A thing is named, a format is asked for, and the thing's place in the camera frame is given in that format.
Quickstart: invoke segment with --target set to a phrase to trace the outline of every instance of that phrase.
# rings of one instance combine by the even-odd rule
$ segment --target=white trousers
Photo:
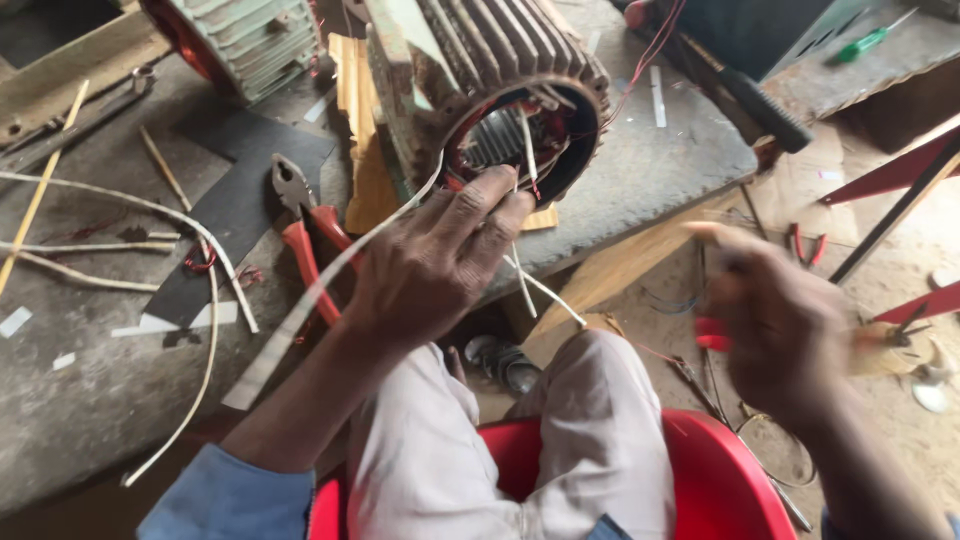
[[[508,413],[541,417],[540,475],[523,503],[496,488],[476,398],[438,352],[411,353],[351,420],[351,539],[583,540],[604,513],[634,540],[673,537],[660,400],[627,340],[578,333]]]

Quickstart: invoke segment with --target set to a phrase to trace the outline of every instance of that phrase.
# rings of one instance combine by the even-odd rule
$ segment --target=gray workbench surface
[[[631,76],[644,44],[625,32],[613,7],[584,0],[583,5],[559,8],[585,39],[601,33],[597,56],[613,80]],[[558,204],[560,227],[520,239],[528,271],[547,274],[584,258],[730,188],[756,167],[753,151],[734,126],[689,85],[673,87],[680,76],[665,61],[660,65],[667,127],[655,125],[650,78],[644,74],[592,166]],[[156,70],[154,93],[69,151],[56,177],[177,208],[137,135],[140,125],[150,129],[191,200],[197,201],[228,170],[228,162],[169,129],[209,94],[207,82],[179,57],[163,60]],[[619,92],[612,92],[615,102]],[[341,143],[322,170],[321,200],[343,209],[350,184],[343,144],[346,122],[333,108],[317,124],[302,120],[321,95],[304,76],[254,110]],[[3,239],[12,238],[32,191],[22,184],[0,185]],[[28,240],[38,243],[111,216],[116,222],[88,242],[117,241],[119,233],[137,226],[173,230],[150,213],[126,211],[117,201],[52,186]],[[219,402],[302,292],[295,260],[279,239],[283,224],[264,235],[245,260],[233,262],[237,268],[256,264],[263,271],[265,281],[247,291],[261,333],[250,334],[242,318],[222,327],[202,412]],[[121,253],[64,261],[96,276],[160,283],[181,264],[191,244],[181,241],[170,256]],[[489,294],[515,284],[501,269]],[[221,291],[228,300],[227,289]],[[199,332],[203,344],[163,334],[110,337],[113,329],[136,326],[148,300],[147,294],[77,286],[27,262],[17,263],[0,300],[0,320],[21,306],[34,315],[12,338],[0,338],[0,513],[145,451],[180,422],[202,379],[206,331]],[[53,371],[53,360],[69,353],[76,354],[76,362]],[[291,355],[302,355],[302,350]]]
[[[846,45],[906,11],[904,5],[894,5],[864,15],[822,50],[770,77],[763,88],[809,123],[960,58],[960,24],[916,12],[859,60],[839,65],[831,61]]]

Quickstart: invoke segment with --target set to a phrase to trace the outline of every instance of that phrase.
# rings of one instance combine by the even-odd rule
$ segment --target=workbench
[[[606,1],[564,2],[558,8],[585,39],[599,33],[596,55],[610,73],[612,88],[622,88],[645,43],[626,31],[620,14]],[[557,204],[560,226],[525,233],[519,240],[523,266],[531,274],[549,275],[627,245],[618,242],[642,238],[638,235],[644,231],[730,193],[754,173],[754,152],[735,126],[693,86],[675,86],[683,77],[666,61],[658,63],[667,127],[656,127],[650,78],[644,74],[590,168]],[[178,208],[137,134],[145,125],[192,201],[220,179],[230,163],[170,129],[210,96],[209,83],[176,56],[159,62],[156,73],[153,94],[66,153],[56,178]],[[304,75],[253,110],[337,141],[322,169],[320,199],[343,215],[350,190],[346,120],[333,107],[316,124],[302,119],[323,96],[321,84]],[[612,89],[612,102],[619,99],[619,91]],[[5,239],[12,237],[32,193],[27,185],[0,184],[0,232]],[[127,211],[117,201],[51,186],[28,241],[38,243],[111,216],[115,223],[86,242],[116,241],[115,236],[135,227],[174,229],[148,212]],[[201,416],[217,406],[303,290],[293,254],[279,237],[289,223],[286,219],[244,260],[233,261],[237,268],[255,264],[263,273],[264,281],[246,291],[261,332],[251,334],[242,317],[221,327]],[[182,264],[192,244],[192,239],[181,240],[170,256],[129,252],[64,261],[96,276],[160,283]],[[642,243],[630,247],[646,249]],[[516,276],[504,265],[486,297],[502,296],[515,287]],[[225,291],[222,287],[221,298],[229,300]],[[0,514],[142,455],[181,421],[201,383],[207,332],[196,334],[203,343],[192,341],[189,332],[110,337],[113,329],[136,326],[149,299],[149,294],[77,286],[28,262],[17,263],[0,300],[0,319],[21,306],[34,315],[10,339],[0,338],[0,484],[6,488],[0,494]],[[285,364],[296,363],[306,349],[295,346]],[[54,371],[53,360],[69,353],[76,354],[76,361]]]

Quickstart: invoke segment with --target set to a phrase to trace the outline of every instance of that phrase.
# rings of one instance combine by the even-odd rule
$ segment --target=knee
[[[589,364],[613,369],[622,367],[623,359],[640,362],[639,356],[629,341],[610,331],[585,329],[579,331],[561,346],[554,362],[558,368],[574,364]]]

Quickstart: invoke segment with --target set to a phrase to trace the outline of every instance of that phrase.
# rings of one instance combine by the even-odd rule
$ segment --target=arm
[[[449,331],[479,299],[533,209],[511,167],[460,194],[438,191],[376,238],[353,299],[300,369],[223,442],[277,472],[310,470],[351,412],[411,351]],[[477,227],[486,218],[479,231]]]
[[[714,224],[691,227],[727,264],[711,280],[708,311],[732,339],[733,385],[804,443],[836,528],[851,539],[952,539],[944,513],[898,463],[844,378],[852,323],[840,289],[772,244]]]
[[[320,453],[390,371],[449,331],[493,277],[534,206],[529,193],[509,193],[515,182],[512,167],[490,169],[461,193],[434,192],[375,238],[341,320],[220,448],[201,451],[139,536],[302,538]]]

